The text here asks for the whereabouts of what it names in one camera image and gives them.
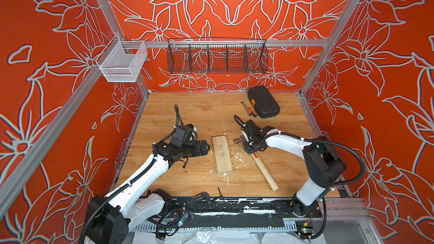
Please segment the light wooden block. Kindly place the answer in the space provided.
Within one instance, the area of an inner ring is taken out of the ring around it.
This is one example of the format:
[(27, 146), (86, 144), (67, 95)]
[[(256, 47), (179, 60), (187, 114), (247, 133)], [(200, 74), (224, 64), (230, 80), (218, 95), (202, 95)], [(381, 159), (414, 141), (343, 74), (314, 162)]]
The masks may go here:
[(232, 173), (233, 168), (226, 136), (215, 136), (212, 141), (218, 174)]

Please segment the wooden handle claw hammer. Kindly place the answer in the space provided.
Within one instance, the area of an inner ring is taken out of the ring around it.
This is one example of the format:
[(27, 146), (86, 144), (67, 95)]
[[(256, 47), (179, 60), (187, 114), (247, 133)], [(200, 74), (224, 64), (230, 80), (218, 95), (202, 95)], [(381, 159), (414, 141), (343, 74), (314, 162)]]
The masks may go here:
[(279, 186), (275, 182), (275, 180), (273, 179), (273, 177), (271, 176), (271, 174), (269, 173), (269, 171), (267, 170), (266, 166), (263, 164), (262, 159), (258, 156), (258, 154), (256, 152), (250, 154), (250, 156), (254, 160), (255, 164), (259, 168), (260, 172), (262, 173), (262, 175), (264, 176), (264, 178), (266, 179), (266, 181), (268, 182), (271, 190), (273, 192), (277, 191), (279, 189)]

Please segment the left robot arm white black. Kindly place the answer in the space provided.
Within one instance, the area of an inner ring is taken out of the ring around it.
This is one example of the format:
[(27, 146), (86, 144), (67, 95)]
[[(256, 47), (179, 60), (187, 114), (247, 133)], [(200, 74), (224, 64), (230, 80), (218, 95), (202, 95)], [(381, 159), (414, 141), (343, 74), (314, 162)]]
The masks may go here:
[(129, 232), (162, 212), (171, 196), (163, 190), (141, 196), (175, 163), (188, 163), (194, 157), (206, 156), (210, 145), (198, 140), (192, 124), (185, 125), (177, 105), (174, 106), (174, 129), (159, 142), (152, 144), (146, 162), (121, 186), (106, 194), (96, 195), (88, 204), (84, 226), (79, 237), (81, 244), (121, 244)]

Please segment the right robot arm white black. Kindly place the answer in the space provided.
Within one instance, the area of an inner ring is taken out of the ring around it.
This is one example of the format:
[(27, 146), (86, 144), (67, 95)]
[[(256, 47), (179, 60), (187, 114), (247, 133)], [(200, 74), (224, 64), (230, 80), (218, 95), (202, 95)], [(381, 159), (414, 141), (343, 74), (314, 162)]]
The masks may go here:
[[(354, 184), (366, 173), (363, 159), (353, 149), (332, 142), (326, 137), (303, 138), (270, 126), (261, 128), (252, 120), (243, 122), (237, 115), (234, 115), (234, 120), (241, 128), (243, 147), (248, 154), (276, 148), (294, 154), (305, 161), (309, 177), (292, 197), (291, 208), (297, 217), (306, 216), (314, 202), (322, 199), (332, 188)], [(346, 171), (347, 165), (336, 148), (349, 152), (359, 163), (359, 173), (350, 180), (338, 181), (338, 178)]]

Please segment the orange black screwdriver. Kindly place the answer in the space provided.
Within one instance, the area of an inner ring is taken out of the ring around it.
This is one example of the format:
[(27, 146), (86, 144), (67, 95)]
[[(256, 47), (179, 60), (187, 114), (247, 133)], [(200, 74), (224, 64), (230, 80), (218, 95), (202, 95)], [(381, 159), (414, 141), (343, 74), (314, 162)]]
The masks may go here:
[(253, 114), (253, 116), (252, 117), (257, 117), (257, 114), (255, 113), (255, 111), (252, 109), (252, 108), (250, 108), (250, 111), (252, 112), (252, 114)]

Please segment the silver ratchet wrench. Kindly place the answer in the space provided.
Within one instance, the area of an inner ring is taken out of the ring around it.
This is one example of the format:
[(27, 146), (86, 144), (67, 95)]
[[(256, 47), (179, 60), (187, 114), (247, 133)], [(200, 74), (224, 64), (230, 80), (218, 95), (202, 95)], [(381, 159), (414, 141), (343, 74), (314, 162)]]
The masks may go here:
[(245, 111), (246, 111), (246, 113), (248, 114), (248, 116), (249, 117), (252, 117), (253, 116), (253, 114), (252, 114), (252, 112), (250, 111), (250, 108), (244, 103), (244, 102), (241, 102), (241, 105), (243, 106), (243, 108), (245, 109)]

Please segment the black plastic tool case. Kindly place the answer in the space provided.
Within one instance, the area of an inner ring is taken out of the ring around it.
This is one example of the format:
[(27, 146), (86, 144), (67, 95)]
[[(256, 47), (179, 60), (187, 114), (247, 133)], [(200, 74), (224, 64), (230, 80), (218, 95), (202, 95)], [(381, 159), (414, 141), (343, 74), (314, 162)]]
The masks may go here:
[(247, 93), (256, 114), (262, 119), (274, 117), (280, 113), (280, 106), (265, 86), (252, 87)]

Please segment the white mesh basket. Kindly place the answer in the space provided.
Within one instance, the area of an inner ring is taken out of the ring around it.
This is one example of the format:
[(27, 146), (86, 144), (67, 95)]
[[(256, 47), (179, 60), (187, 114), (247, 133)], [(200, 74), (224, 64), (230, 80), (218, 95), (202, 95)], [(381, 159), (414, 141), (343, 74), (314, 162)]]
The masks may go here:
[(144, 41), (122, 41), (115, 35), (96, 59), (108, 82), (136, 82), (148, 57)]

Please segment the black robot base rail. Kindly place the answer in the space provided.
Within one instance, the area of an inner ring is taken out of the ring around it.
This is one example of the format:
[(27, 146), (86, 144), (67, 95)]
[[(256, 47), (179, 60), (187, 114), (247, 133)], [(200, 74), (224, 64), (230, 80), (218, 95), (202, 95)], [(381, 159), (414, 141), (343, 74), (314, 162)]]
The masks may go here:
[(160, 213), (167, 214), (173, 209), (198, 215), (271, 214), (278, 218), (298, 218), (292, 199), (285, 197), (212, 197), (203, 192), (192, 197), (173, 196)]

